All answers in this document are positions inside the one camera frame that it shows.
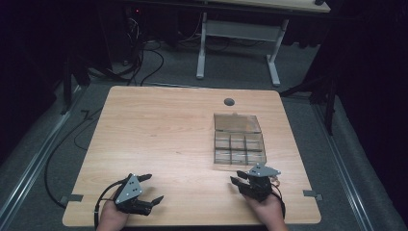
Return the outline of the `clear plastic compartment box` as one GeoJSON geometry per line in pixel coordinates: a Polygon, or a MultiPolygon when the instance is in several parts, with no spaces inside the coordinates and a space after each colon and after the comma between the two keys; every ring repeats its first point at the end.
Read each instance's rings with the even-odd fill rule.
{"type": "Polygon", "coordinates": [[[214,114],[214,162],[220,165],[265,164],[264,137],[255,115],[214,114]]]}

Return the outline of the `metal floor rail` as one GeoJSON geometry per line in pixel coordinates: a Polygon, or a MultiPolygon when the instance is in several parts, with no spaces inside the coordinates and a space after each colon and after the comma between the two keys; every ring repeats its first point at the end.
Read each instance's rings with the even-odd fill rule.
{"type": "Polygon", "coordinates": [[[74,144],[87,90],[77,87],[73,107],[57,102],[34,124],[0,166],[0,231],[61,228],[62,196],[70,194],[85,151],[74,144]]]}
{"type": "Polygon", "coordinates": [[[351,179],[349,171],[344,163],[340,149],[335,142],[335,139],[329,134],[324,124],[324,114],[320,106],[312,105],[312,110],[315,117],[319,121],[319,127],[325,136],[328,143],[331,157],[335,169],[339,175],[342,187],[344,189],[345,196],[347,198],[348,204],[356,218],[356,221],[360,227],[361,231],[374,231],[369,215],[363,204],[361,195],[357,191],[354,182],[351,179]]]}

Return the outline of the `dark metal stand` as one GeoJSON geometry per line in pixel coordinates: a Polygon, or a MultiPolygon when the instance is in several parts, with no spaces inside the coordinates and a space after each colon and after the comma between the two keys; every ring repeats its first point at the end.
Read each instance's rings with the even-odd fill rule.
{"type": "Polygon", "coordinates": [[[327,133],[332,136],[334,104],[338,84],[339,73],[335,67],[318,70],[311,67],[301,84],[280,92],[281,97],[288,97],[297,92],[309,91],[309,102],[311,104],[324,104],[325,113],[323,125],[327,133]]]}
{"type": "Polygon", "coordinates": [[[81,87],[87,87],[90,83],[86,60],[79,55],[68,55],[64,61],[64,107],[62,114],[65,115],[72,106],[73,91],[72,79],[75,79],[81,87]]]}

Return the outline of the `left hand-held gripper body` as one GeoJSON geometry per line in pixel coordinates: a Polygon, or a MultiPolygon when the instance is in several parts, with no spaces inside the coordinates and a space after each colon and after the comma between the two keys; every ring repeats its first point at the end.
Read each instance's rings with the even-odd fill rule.
{"type": "Polygon", "coordinates": [[[143,189],[138,181],[137,175],[130,173],[114,195],[114,203],[118,211],[126,214],[148,216],[152,206],[150,202],[139,200],[143,189]]]}

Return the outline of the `grey table edge bracket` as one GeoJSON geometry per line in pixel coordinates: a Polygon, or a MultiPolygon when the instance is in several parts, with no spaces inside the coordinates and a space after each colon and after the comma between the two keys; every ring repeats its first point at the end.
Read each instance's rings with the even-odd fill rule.
{"type": "Polygon", "coordinates": [[[303,195],[306,197],[313,197],[316,201],[322,201],[323,196],[321,193],[317,193],[313,190],[303,190],[303,195]]]}
{"type": "Polygon", "coordinates": [[[81,202],[83,199],[82,194],[71,194],[71,195],[64,195],[61,197],[60,202],[66,206],[69,201],[76,201],[81,202]]]}

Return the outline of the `person's left hand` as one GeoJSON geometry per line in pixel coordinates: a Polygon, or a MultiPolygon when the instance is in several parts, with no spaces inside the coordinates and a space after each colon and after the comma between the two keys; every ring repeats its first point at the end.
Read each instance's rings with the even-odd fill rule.
{"type": "Polygon", "coordinates": [[[103,206],[96,231],[121,231],[125,227],[128,218],[128,214],[118,211],[115,203],[108,200],[103,206]]]}

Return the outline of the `desk with white legs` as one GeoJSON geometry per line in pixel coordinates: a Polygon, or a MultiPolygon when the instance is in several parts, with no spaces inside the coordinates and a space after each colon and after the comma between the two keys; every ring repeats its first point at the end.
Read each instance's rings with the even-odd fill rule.
{"type": "MultiPolygon", "coordinates": [[[[231,6],[242,10],[254,12],[260,10],[274,10],[279,13],[309,13],[311,15],[326,15],[331,8],[325,0],[199,0],[204,7],[231,6]]],[[[280,86],[280,79],[276,69],[275,59],[280,49],[283,38],[289,25],[289,18],[284,16],[273,25],[261,25],[260,23],[235,22],[221,19],[208,19],[208,10],[202,13],[200,49],[197,60],[196,78],[203,79],[205,76],[206,63],[206,40],[208,36],[246,39],[272,42],[274,47],[270,54],[266,55],[269,75],[275,87],[280,86]]]]}

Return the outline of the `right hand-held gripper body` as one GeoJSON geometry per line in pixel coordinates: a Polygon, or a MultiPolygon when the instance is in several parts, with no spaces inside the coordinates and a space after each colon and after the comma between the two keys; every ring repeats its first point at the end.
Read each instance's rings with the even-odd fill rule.
{"type": "Polygon", "coordinates": [[[241,190],[241,194],[247,195],[259,202],[264,201],[270,194],[281,198],[281,192],[276,192],[274,190],[275,185],[272,184],[272,179],[276,180],[280,174],[279,170],[257,163],[247,174],[247,184],[241,190]]]}

